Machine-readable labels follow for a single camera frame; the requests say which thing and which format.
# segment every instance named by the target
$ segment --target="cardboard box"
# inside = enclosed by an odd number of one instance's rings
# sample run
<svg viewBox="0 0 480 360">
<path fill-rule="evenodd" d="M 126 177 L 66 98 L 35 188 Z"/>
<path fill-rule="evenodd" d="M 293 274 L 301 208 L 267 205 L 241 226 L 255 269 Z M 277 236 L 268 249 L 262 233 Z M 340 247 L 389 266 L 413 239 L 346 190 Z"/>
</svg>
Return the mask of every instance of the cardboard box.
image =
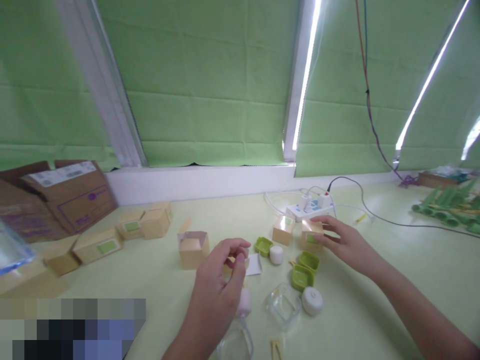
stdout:
<svg viewBox="0 0 480 360">
<path fill-rule="evenodd" d="M 167 209 L 149 210 L 140 220 L 141 232 L 147 240 L 163 238 L 170 227 Z"/>
<path fill-rule="evenodd" d="M 82 263 L 72 252 L 80 235 L 69 236 L 57 241 L 33 244 L 32 248 L 40 253 L 50 269 L 58 276 L 77 269 Z"/>
<path fill-rule="evenodd" d="M 95 161 L 46 161 L 0 172 L 0 217 L 27 243 L 63 239 L 117 208 Z"/>
<path fill-rule="evenodd" d="M 161 209 L 166 209 L 166 213 L 168 214 L 168 218 L 170 219 L 170 222 L 172 222 L 172 207 L 170 206 L 170 201 L 160 201 L 160 202 L 154 202 L 150 206 L 150 210 L 161 210 Z"/>
<path fill-rule="evenodd" d="M 280 215 L 273 225 L 273 234 L 271 239 L 277 243 L 288 246 L 292 240 L 295 220 L 286 215 Z"/>
<path fill-rule="evenodd" d="M 67 290 L 64 281 L 41 258 L 0 276 L 0 298 L 52 299 Z"/>
<path fill-rule="evenodd" d="M 124 248 L 124 242 L 117 229 L 80 235 L 73 247 L 73 253 L 84 264 L 90 264 Z"/>
<path fill-rule="evenodd" d="M 205 231 L 187 231 L 177 235 L 178 252 L 184 270 L 194 270 L 210 254 L 209 236 Z"/>
<path fill-rule="evenodd" d="M 309 219 L 301 221 L 300 248 L 311 253 L 321 253 L 324 247 L 315 240 L 316 234 L 323 234 L 324 227 L 321 222 L 311 222 Z"/>
<path fill-rule="evenodd" d="M 418 184 L 427 188 L 436 189 L 440 187 L 441 190 L 445 190 L 449 186 L 458 186 L 459 182 L 449 177 L 438 176 L 424 171 L 418 174 Z"/>
<path fill-rule="evenodd" d="M 145 211 L 137 210 L 125 213 L 121 216 L 120 221 L 116 224 L 116 229 L 124 240 L 132 240 L 143 236 L 140 228 L 140 220 L 144 216 Z"/>
</svg>

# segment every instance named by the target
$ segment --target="power strip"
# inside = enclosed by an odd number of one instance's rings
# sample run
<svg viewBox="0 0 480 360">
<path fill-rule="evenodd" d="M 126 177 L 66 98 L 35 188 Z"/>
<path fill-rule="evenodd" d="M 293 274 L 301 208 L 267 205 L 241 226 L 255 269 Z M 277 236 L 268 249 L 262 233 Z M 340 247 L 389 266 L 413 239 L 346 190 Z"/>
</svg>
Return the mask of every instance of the power strip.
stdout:
<svg viewBox="0 0 480 360">
<path fill-rule="evenodd" d="M 290 205 L 286 207 L 286 212 L 289 215 L 295 217 L 297 223 L 301 222 L 303 219 L 311 219 L 319 215 L 327 215 L 330 212 L 334 211 L 335 204 L 330 201 L 330 206 L 327 207 L 318 207 L 318 199 L 312 200 L 310 202 L 310 207 L 306 206 L 307 211 L 302 210 L 299 204 Z"/>
</svg>

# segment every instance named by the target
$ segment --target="red wire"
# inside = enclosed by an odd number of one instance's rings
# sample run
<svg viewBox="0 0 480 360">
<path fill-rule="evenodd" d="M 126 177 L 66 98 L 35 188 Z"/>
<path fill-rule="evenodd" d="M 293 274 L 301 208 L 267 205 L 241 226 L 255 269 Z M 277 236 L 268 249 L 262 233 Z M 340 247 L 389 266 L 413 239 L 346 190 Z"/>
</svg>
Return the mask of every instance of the red wire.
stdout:
<svg viewBox="0 0 480 360">
<path fill-rule="evenodd" d="M 365 74 L 367 110 L 368 110 L 368 116 L 370 118 L 371 129 L 373 131 L 373 135 L 375 135 L 376 147 L 378 148 L 378 151 L 380 151 L 380 154 L 381 154 L 381 157 L 383 158 L 383 161 L 385 161 L 385 163 L 388 165 L 388 167 L 403 182 L 404 179 L 400 176 L 400 174 L 397 172 L 397 170 L 394 169 L 394 167 L 388 162 L 387 158 L 385 157 L 384 152 L 382 151 L 382 148 L 380 146 L 379 136 L 377 135 L 377 132 L 375 131 L 374 123 L 373 123 L 373 120 L 372 120 L 372 104 L 370 102 L 369 77 L 367 75 L 367 66 L 366 66 L 366 63 L 365 63 L 364 42 L 363 42 L 363 39 L 362 39 L 362 26 L 361 26 L 361 22 L 360 22 L 360 11 L 359 11 L 359 1 L 358 0 L 355 0 L 355 5 L 356 5 L 356 20 L 357 20 L 357 24 L 358 24 L 358 36 L 360 38 L 361 60 L 363 62 L 363 73 Z"/>
</svg>

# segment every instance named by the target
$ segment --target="barcode label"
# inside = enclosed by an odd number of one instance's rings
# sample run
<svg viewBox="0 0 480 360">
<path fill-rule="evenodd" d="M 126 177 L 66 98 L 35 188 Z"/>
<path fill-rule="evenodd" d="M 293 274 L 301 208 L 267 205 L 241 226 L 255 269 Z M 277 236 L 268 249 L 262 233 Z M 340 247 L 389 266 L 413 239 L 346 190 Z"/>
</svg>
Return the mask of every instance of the barcode label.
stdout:
<svg viewBox="0 0 480 360">
<path fill-rule="evenodd" d="M 30 174 L 29 176 L 44 188 L 48 188 L 96 170 L 97 168 L 91 161 L 84 161 L 78 164 L 61 167 L 57 170 L 37 172 L 35 174 Z"/>
<path fill-rule="evenodd" d="M 76 177 L 76 176 L 78 176 L 78 175 L 81 175 L 81 174 L 83 174 L 83 173 L 84 173 L 84 172 L 83 172 L 82 170 L 78 170 L 78 171 L 75 171 L 75 172 L 68 173 L 68 174 L 66 175 L 66 177 L 67 177 L 67 178 L 74 178 L 74 177 Z"/>
</svg>

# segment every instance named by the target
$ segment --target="person's right hand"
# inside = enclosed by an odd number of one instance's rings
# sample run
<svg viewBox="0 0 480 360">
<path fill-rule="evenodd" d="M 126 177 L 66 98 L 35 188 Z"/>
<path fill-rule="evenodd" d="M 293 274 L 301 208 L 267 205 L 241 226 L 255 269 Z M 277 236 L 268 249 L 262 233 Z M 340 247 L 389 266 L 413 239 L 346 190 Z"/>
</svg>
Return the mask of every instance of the person's right hand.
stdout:
<svg viewBox="0 0 480 360">
<path fill-rule="evenodd" d="M 310 221 L 322 222 L 323 230 L 339 235 L 339 237 L 328 234 L 316 235 L 315 239 L 352 269 L 369 278 L 381 271 L 385 260 L 355 228 L 329 215 L 317 216 Z"/>
</svg>

